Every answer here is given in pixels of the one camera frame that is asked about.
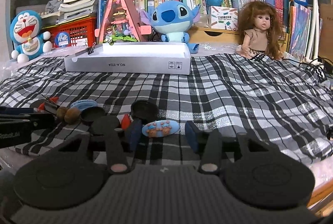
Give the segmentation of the black binder clip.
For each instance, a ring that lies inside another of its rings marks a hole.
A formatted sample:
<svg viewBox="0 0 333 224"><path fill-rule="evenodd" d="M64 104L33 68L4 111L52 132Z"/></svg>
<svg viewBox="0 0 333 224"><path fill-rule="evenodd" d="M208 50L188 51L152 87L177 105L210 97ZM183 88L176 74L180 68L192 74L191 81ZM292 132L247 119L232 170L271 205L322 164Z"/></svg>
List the black binder clip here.
<svg viewBox="0 0 333 224"><path fill-rule="evenodd" d="M58 105L58 97L48 97L44 94L42 94L42 96L44 97L45 101L44 101L44 109L45 111L56 115L57 110L59 109L59 105Z"/></svg>
<svg viewBox="0 0 333 224"><path fill-rule="evenodd" d="M94 52L94 49L95 49L95 46L96 46L96 42L94 42L92 45L91 45L91 47L88 47L88 49L87 49L87 53L90 55L90 54L92 54L93 52Z"/></svg>

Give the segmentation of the black round lid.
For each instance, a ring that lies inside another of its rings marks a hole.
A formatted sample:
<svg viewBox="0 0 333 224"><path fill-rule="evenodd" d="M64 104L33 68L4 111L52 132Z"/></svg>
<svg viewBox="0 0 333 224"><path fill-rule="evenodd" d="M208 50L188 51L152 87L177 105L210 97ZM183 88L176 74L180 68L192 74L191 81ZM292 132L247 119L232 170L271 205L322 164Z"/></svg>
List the black round lid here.
<svg viewBox="0 0 333 224"><path fill-rule="evenodd" d="M147 100L137 100L131 105L130 115L132 119L140 120L143 124L156 121L158 114L158 106Z"/></svg>
<svg viewBox="0 0 333 224"><path fill-rule="evenodd" d="M96 119L106 114L102 107L94 106L84 109L80 114L80 120L85 125L91 125Z"/></svg>

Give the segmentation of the blue oval bear hair clip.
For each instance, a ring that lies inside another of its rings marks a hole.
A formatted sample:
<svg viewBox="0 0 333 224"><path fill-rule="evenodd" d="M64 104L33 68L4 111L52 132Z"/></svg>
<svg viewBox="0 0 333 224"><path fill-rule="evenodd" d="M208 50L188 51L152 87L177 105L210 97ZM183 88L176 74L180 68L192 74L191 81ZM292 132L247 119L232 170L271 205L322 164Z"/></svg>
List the blue oval bear hair clip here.
<svg viewBox="0 0 333 224"><path fill-rule="evenodd" d="M179 123L173 120L159 120L146 124L142 128L142 134L149 138L166 137L178 132Z"/></svg>

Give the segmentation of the red orange small object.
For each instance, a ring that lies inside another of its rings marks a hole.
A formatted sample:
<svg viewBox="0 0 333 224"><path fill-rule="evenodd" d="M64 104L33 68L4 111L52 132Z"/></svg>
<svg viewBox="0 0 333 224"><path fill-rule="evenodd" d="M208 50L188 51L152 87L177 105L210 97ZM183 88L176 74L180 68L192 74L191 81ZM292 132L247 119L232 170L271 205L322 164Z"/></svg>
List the red orange small object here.
<svg viewBox="0 0 333 224"><path fill-rule="evenodd" d="M58 99L58 97L46 98L44 101L42 101L41 104L39 104L38 110L56 112L56 110L59 108Z"/></svg>

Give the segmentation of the light blue scalloped lid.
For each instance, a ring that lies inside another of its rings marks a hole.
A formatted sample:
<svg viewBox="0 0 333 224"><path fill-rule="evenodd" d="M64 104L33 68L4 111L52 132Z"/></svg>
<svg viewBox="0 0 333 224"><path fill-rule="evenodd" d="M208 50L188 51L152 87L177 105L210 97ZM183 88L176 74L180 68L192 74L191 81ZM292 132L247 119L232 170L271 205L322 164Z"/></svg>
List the light blue scalloped lid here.
<svg viewBox="0 0 333 224"><path fill-rule="evenodd" d="M90 107L96 107L97 105L98 105L98 103L95 100L83 99L83 100L73 102L71 104L71 108L76 107L80 111L83 111L83 110L85 110L87 108L90 108Z"/></svg>

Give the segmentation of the black binder clip on box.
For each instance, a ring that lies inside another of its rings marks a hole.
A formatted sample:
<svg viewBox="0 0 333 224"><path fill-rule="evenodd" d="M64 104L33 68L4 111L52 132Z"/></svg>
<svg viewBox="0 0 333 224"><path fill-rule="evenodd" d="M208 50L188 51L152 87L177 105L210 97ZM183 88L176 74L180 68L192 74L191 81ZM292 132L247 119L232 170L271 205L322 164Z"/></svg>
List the black binder clip on box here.
<svg viewBox="0 0 333 224"><path fill-rule="evenodd" d="M87 53L90 55L90 54L92 54L93 52L94 52L94 49L95 49L95 46L96 46L96 42L94 42L92 45L91 45L91 47L88 47L88 49L87 49Z"/></svg>

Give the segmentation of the Doraemon plush toy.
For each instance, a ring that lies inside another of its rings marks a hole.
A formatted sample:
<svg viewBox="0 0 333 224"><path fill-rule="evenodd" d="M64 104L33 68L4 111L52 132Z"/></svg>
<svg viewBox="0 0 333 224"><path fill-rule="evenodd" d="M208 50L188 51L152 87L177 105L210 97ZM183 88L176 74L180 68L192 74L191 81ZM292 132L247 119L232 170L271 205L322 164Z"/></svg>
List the Doraemon plush toy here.
<svg viewBox="0 0 333 224"><path fill-rule="evenodd" d="M10 26L10 37L15 44L11 58L18 64L23 64L52 50L51 34L41 33L42 20L40 15L32 10L20 12Z"/></svg>

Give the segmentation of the white shallow cardboard box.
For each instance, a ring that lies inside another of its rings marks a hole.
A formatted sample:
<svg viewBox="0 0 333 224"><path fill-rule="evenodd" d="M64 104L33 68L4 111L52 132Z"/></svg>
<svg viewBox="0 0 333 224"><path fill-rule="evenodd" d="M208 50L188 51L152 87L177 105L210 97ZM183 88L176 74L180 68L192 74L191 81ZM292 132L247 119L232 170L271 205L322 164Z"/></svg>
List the white shallow cardboard box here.
<svg viewBox="0 0 333 224"><path fill-rule="evenodd" d="M184 43L103 43L64 58L67 72L189 75L191 54Z"/></svg>

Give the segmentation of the red plastic crate left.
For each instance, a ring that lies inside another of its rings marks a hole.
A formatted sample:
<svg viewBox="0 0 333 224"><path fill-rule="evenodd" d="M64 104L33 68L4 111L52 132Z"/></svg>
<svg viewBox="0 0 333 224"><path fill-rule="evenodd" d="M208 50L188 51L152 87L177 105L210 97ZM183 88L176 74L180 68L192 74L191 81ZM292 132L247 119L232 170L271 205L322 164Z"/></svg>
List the red plastic crate left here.
<svg viewBox="0 0 333 224"><path fill-rule="evenodd" d="M58 24L54 26L44 27L41 32L49 31L51 34L50 41L53 48L67 47L67 46L91 46L96 42L95 29L97 26L97 18L89 16ZM60 40L59 34L65 33L69 36L67 40Z"/></svg>

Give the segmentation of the black white plaid cloth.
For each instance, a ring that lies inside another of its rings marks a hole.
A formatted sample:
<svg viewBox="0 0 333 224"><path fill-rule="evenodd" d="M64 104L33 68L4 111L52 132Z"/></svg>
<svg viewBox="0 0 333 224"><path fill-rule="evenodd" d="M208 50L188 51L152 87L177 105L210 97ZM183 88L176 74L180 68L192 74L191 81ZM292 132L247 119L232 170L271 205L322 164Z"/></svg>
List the black white plaid cloth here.
<svg viewBox="0 0 333 224"><path fill-rule="evenodd" d="M132 103L146 100L180 126L192 121L225 136L247 133L311 164L332 155L332 91L325 78L314 66L235 54L194 57L189 75L67 72L63 58L43 58L1 81L1 105L91 99L122 118Z"/></svg>

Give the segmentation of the pink triangular diorama house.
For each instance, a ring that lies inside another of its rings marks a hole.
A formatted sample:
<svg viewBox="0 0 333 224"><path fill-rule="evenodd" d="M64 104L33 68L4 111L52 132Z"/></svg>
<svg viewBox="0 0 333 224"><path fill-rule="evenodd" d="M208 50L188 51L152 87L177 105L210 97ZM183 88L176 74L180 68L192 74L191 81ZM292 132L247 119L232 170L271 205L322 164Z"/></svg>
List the pink triangular diorama house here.
<svg viewBox="0 0 333 224"><path fill-rule="evenodd" d="M95 30L97 43L147 42L151 26L141 23L133 0L108 0L100 28Z"/></svg>

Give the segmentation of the Stitch plush toy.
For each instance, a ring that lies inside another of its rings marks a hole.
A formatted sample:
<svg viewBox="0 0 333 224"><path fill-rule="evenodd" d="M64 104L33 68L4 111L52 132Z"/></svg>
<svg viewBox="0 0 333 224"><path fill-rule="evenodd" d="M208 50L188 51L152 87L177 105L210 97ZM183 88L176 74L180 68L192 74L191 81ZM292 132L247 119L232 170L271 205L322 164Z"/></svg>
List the Stitch plush toy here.
<svg viewBox="0 0 333 224"><path fill-rule="evenodd" d="M152 14L140 10L139 16L142 23L152 26L155 32L161 34L162 42L183 42L191 54L196 54L199 44L189 43L187 31L199 21L200 7L197 5L190 9L180 1L170 0L156 7Z"/></svg>

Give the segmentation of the wooden drawer box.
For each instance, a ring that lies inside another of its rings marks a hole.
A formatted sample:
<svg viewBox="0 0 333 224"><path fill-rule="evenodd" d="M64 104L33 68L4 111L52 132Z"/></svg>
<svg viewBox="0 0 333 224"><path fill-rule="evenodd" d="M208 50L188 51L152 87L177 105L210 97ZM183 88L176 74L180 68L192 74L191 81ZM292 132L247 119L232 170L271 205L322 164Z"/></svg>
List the wooden drawer box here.
<svg viewBox="0 0 333 224"><path fill-rule="evenodd" d="M187 33L191 43L198 44L238 44L240 36L237 31L212 29L207 27L191 27Z"/></svg>

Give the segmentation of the brown haired baby doll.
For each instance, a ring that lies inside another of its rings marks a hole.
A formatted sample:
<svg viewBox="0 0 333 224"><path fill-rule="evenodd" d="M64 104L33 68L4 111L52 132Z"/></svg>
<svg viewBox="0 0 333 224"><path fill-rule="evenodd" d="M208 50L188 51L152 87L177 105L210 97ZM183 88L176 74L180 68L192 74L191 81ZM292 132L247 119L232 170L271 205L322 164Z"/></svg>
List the brown haired baby doll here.
<svg viewBox="0 0 333 224"><path fill-rule="evenodd" d="M279 39L283 32L275 8L262 1L253 1L238 16L240 45L236 53L247 59L263 54L280 60L283 57Z"/></svg>

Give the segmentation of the white patterned paper box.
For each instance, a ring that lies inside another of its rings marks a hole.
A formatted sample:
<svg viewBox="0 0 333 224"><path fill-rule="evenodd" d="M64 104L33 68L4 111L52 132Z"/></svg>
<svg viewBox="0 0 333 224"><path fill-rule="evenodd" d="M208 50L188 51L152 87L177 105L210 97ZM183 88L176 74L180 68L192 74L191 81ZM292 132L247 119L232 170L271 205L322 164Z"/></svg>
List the white patterned paper box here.
<svg viewBox="0 0 333 224"><path fill-rule="evenodd" d="M238 30L238 9L211 6L209 9L209 27L217 30Z"/></svg>

